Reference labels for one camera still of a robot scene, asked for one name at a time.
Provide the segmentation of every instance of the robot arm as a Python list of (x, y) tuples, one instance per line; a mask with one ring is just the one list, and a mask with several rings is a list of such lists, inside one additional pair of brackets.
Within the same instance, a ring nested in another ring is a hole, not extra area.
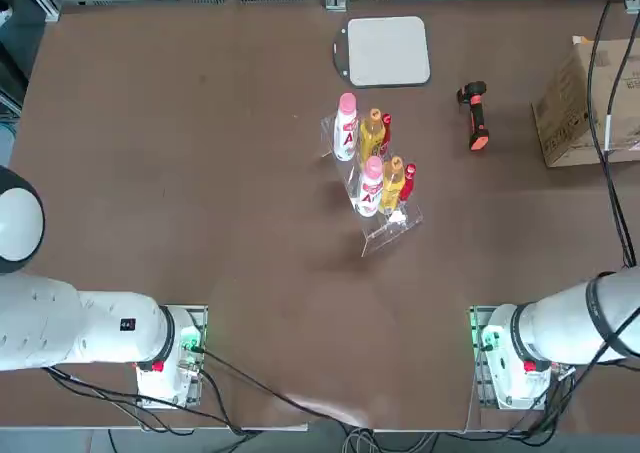
[(201, 355), (183, 342), (200, 345), (202, 334), (185, 308), (16, 273), (36, 254), (44, 225), (35, 189), (0, 167), (0, 371), (133, 362), (140, 394), (182, 406), (197, 396)]
[[(481, 343), (500, 408), (528, 409), (549, 387), (551, 366), (589, 364), (640, 307), (640, 267), (601, 276), (535, 303), (505, 304), (491, 315)], [(598, 360), (640, 351), (634, 320)]]

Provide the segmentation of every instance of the handheld tool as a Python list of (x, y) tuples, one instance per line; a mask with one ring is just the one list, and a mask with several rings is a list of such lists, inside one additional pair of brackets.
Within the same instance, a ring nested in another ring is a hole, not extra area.
[(481, 150), (489, 142), (489, 130), (484, 125), (482, 95), (487, 91), (484, 81), (473, 81), (458, 90), (458, 104), (471, 107), (471, 138), (469, 149)]

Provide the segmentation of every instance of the cardboard box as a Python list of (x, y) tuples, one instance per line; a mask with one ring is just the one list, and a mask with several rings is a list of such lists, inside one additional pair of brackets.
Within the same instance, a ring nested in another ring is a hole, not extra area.
[[(593, 70), (592, 105), (600, 147), (613, 80), (628, 40), (601, 41)], [(587, 72), (592, 44), (572, 47), (542, 99), (533, 103), (538, 137), (547, 166), (598, 163), (587, 119)], [(624, 68), (611, 119), (609, 160), (640, 160), (640, 44)]]

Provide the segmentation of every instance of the floor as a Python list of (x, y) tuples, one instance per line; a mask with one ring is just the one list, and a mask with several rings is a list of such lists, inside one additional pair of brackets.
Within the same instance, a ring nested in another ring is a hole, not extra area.
[[(155, 435), (139, 430), (112, 430), (117, 453), (214, 453), (233, 444), (236, 437), (224, 430), (200, 430), (193, 436), (178, 438)], [(379, 436), (384, 448), (406, 449), (420, 435), (416, 433), (386, 433)], [(238, 448), (237, 453), (324, 453), (341, 450), (344, 435), (328, 422), (318, 422), (306, 433), (266, 432)], [(495, 442), (469, 442), (440, 435), (436, 447), (432, 443), (422, 448), (424, 453), (519, 453), (528, 447), (509, 440)], [(605, 450), (616, 453), (637, 452), (640, 437), (558, 435), (539, 451), (546, 453), (596, 453)], [(3, 453), (112, 453), (106, 430), (0, 430), (0, 451)]]

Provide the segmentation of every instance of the table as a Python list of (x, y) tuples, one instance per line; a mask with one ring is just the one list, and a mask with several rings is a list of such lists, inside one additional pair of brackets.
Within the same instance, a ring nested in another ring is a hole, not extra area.
[[(375, 428), (462, 430), (468, 307), (536, 300), (621, 265), (599, 167), (547, 169), (530, 109), (571, 35), (592, 35), (602, 6), (350, 5), (351, 17), (422, 17), (432, 69), (423, 88), (357, 92), (394, 114), (394, 149), (417, 164), (424, 214), (364, 259), (335, 167), (318, 157), (318, 122), (348, 89), (330, 53), (345, 16), (314, 1), (69, 11), (47, 26), (12, 161), (47, 212), (28, 271), (78, 289), (208, 304), (208, 347), (294, 399)], [(623, 38), (630, 25), (617, 4), (604, 36)], [(455, 100), (473, 80), (487, 82), (492, 135), (478, 155)], [(614, 169), (637, 232), (640, 164)], [(640, 432), (637, 377), (614, 370), (593, 374), (565, 430)], [(135, 388), (126, 365), (71, 371)], [(211, 371), (244, 426), (309, 419)], [(131, 425), (40, 371), (1, 376), (3, 401), (15, 405), (0, 412), (2, 425)], [(204, 398), (216, 411), (211, 392)], [(505, 428), (519, 415), (474, 404), (469, 427)]]

